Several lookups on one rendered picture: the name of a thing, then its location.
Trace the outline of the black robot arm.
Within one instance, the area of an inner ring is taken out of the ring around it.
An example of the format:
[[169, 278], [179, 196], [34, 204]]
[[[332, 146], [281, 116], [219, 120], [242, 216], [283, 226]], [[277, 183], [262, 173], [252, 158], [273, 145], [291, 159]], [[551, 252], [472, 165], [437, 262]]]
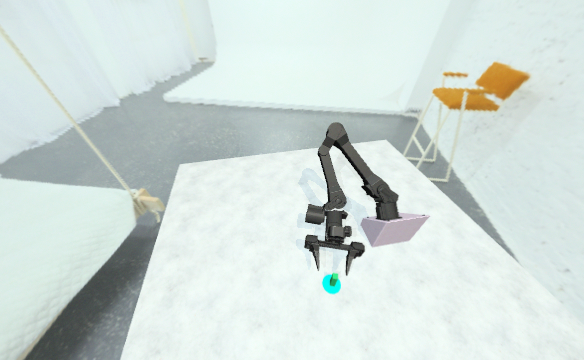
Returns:
[[[346, 196], [338, 184], [332, 160], [330, 149], [332, 146], [337, 147], [344, 154], [359, 176], [362, 178], [364, 185], [361, 186], [366, 194], [371, 196], [376, 203], [376, 214], [378, 220], [396, 220], [401, 219], [399, 216], [397, 201], [399, 195], [390, 189], [390, 186], [379, 176], [374, 174], [369, 166], [365, 163], [356, 149], [349, 141], [346, 130], [339, 122], [331, 123], [326, 132], [326, 138], [321, 147], [318, 149], [318, 156], [321, 162], [323, 173], [327, 184], [328, 201], [321, 207], [308, 204], [306, 212], [306, 223], [321, 225], [336, 222], [342, 225], [342, 219], [346, 219], [348, 213], [344, 210], [338, 211], [332, 209], [341, 209], [346, 203]], [[329, 211], [327, 211], [329, 210]], [[351, 226], [339, 227], [328, 226], [326, 232], [326, 241], [329, 238], [341, 239], [345, 242], [346, 237], [352, 236]]]

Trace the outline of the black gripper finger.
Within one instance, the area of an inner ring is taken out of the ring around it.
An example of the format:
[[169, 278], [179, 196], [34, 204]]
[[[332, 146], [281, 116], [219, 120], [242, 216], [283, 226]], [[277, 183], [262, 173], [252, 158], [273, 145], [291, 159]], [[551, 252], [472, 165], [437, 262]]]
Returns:
[[319, 244], [310, 243], [309, 252], [312, 252], [316, 262], [317, 270], [319, 271], [320, 269]]
[[360, 251], [350, 250], [346, 256], [346, 276], [348, 276], [353, 259], [356, 259]]

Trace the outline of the cyan circle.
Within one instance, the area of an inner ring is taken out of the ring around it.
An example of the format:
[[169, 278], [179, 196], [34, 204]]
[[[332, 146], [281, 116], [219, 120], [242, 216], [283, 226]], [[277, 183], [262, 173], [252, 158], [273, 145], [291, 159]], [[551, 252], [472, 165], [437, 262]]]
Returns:
[[335, 287], [331, 287], [330, 286], [330, 279], [331, 279], [332, 275], [327, 275], [324, 279], [323, 279], [323, 288], [329, 292], [329, 293], [337, 293], [340, 288], [341, 288], [341, 283], [338, 279], [336, 286]]

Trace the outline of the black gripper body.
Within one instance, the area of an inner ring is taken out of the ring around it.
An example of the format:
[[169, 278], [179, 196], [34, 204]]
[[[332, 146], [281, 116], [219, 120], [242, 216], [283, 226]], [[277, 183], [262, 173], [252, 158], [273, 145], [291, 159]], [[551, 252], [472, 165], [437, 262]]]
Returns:
[[326, 241], [326, 232], [327, 232], [328, 226], [343, 227], [341, 224], [336, 223], [336, 222], [327, 223], [326, 229], [325, 229], [325, 241], [318, 240], [318, 236], [307, 234], [305, 237], [304, 248], [309, 249], [310, 243], [314, 243], [314, 244], [319, 244], [320, 247], [344, 250], [344, 251], [348, 251], [348, 253], [350, 250], [360, 251], [360, 253], [357, 257], [361, 257], [364, 254], [365, 246], [363, 243], [352, 241], [350, 245], [346, 245], [346, 244], [342, 244], [341, 239], [335, 239], [335, 238], [329, 238], [329, 240]]

